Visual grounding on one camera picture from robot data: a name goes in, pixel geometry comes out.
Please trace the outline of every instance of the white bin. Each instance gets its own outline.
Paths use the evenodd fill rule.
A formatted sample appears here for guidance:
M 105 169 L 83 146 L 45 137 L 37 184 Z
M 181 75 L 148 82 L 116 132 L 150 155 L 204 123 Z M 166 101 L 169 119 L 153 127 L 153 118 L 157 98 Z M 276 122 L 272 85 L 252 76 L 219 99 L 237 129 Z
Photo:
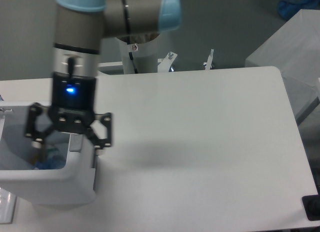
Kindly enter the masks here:
M 84 136 L 53 133 L 47 142 L 65 143 L 60 147 L 66 155 L 65 166 L 56 170 L 34 170 L 31 160 L 35 149 L 31 146 L 31 139 L 24 137 L 30 104 L 0 102 L 0 187 L 35 204 L 85 204 L 93 201 L 96 197 L 96 160 L 94 148 Z M 39 128 L 49 124 L 46 116 L 37 121 Z

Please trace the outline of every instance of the gray floor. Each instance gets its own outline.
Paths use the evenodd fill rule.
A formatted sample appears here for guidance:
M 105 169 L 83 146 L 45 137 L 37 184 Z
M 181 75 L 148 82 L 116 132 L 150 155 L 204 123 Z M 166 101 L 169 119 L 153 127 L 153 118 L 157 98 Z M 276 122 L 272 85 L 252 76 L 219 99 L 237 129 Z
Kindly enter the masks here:
M 278 0 L 181 0 L 180 29 L 163 33 L 158 56 L 178 54 L 177 70 L 202 69 L 214 48 L 216 68 L 245 59 L 285 21 Z M 52 72 L 54 0 L 0 0 L 0 80 L 44 78 Z M 120 61 L 117 42 L 104 39 L 102 62 Z

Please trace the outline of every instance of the blue object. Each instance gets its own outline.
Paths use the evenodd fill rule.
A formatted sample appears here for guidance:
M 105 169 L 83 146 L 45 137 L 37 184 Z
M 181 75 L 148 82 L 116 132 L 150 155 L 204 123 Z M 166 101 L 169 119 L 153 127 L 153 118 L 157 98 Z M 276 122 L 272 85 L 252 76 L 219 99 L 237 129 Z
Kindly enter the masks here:
M 66 88 L 67 93 L 71 94 L 71 95 L 75 95 L 76 93 L 76 88 L 73 86 L 68 85 L 68 87 Z
M 281 0 L 277 5 L 280 16 L 289 20 L 300 9 L 316 9 L 320 0 Z
M 158 19 L 159 32 L 177 29 L 181 20 L 180 0 L 162 0 Z
M 68 9 L 83 12 L 103 11 L 106 7 L 106 0 L 56 0 L 56 2 Z
M 44 163 L 37 161 L 34 165 L 39 170 L 58 170 L 65 167 L 66 162 L 56 158 L 49 158 Z

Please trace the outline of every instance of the white tabletop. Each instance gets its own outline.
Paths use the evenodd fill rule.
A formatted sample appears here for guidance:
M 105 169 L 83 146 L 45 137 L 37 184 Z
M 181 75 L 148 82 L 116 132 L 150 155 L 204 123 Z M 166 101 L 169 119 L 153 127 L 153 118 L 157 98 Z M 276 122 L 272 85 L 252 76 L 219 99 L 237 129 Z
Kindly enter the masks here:
M 3 81 L 5 100 L 47 100 L 49 79 Z M 100 76 L 96 112 L 114 113 L 97 199 L 19 199 L 6 232 L 249 232 L 319 226 L 317 193 L 274 67 Z

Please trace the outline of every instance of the light blue joint cap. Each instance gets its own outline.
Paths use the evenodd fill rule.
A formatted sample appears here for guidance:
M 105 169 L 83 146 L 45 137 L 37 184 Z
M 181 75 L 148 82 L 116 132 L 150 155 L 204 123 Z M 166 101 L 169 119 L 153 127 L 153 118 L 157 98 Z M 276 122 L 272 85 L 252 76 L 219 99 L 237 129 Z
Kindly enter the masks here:
M 106 0 L 56 0 L 56 2 L 68 9 L 83 12 L 103 11 L 106 7 Z
M 180 0 L 162 0 L 158 28 L 159 32 L 177 29 L 181 24 Z

